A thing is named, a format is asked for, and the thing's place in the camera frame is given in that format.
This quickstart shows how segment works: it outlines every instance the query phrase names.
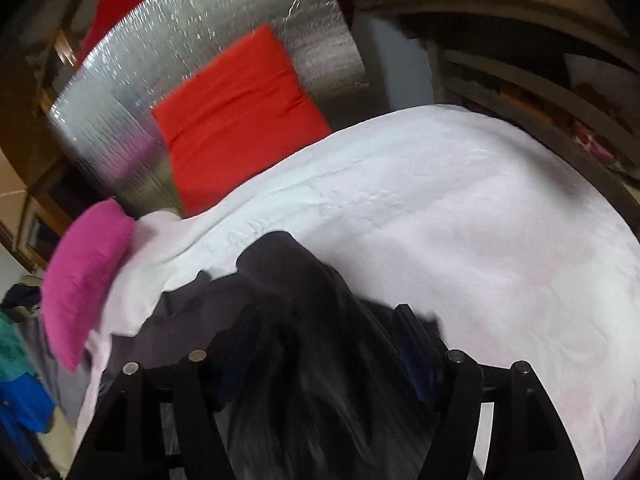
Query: teal cloth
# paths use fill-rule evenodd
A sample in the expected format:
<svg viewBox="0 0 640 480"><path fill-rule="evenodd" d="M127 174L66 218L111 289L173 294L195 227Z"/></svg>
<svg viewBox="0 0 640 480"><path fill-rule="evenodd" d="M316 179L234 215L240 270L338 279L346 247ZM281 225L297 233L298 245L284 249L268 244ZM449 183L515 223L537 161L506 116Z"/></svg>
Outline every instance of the teal cloth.
<svg viewBox="0 0 640 480"><path fill-rule="evenodd" d="M24 374L36 375L11 320L0 312L0 383L16 380Z"/></svg>

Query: silver mat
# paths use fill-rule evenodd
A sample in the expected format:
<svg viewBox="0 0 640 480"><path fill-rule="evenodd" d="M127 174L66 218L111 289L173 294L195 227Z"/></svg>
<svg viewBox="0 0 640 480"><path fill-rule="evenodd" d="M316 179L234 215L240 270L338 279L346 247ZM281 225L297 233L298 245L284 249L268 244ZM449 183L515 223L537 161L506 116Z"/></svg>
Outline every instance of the silver mat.
<svg viewBox="0 0 640 480"><path fill-rule="evenodd" d="M71 155L142 215L180 207L151 108L233 41L271 23L334 130L375 115L335 0L145 0L89 54L49 118Z"/></svg>

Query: wall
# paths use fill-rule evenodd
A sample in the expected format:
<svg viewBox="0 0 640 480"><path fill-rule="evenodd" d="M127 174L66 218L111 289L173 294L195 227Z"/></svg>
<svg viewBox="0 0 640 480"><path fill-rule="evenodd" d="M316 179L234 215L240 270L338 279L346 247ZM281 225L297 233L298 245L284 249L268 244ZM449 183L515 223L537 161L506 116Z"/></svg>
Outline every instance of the wall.
<svg viewBox="0 0 640 480"><path fill-rule="evenodd" d="M14 257L0 245L0 300L11 286L27 273Z"/></svg>

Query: bed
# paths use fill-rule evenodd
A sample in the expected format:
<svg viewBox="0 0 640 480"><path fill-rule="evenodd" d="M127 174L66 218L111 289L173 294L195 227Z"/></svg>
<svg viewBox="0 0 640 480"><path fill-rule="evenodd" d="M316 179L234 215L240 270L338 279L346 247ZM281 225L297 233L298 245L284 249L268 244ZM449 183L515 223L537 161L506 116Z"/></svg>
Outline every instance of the bed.
<svg viewBox="0 0 640 480"><path fill-rule="evenodd" d="M603 196L525 132L426 106L337 132L189 219L136 223L88 343L94 414L111 334L135 335L164 290L217 278L286 230L355 294L440 318L450 348L532 363L587 480L612 479L640 438L640 247ZM476 458L486 461L490 407Z"/></svg>

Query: gray cloth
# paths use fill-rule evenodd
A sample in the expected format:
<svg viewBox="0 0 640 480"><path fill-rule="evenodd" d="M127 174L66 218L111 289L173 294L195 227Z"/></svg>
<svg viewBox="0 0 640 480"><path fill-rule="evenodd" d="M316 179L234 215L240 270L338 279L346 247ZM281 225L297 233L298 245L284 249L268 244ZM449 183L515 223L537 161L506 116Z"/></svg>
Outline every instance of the gray cloth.
<svg viewBox="0 0 640 480"><path fill-rule="evenodd" d="M65 414L66 420L75 426L84 402L84 393L89 386L89 354L84 352L76 372L72 374L51 353L44 323L38 315L17 323L15 327L47 393Z"/></svg>

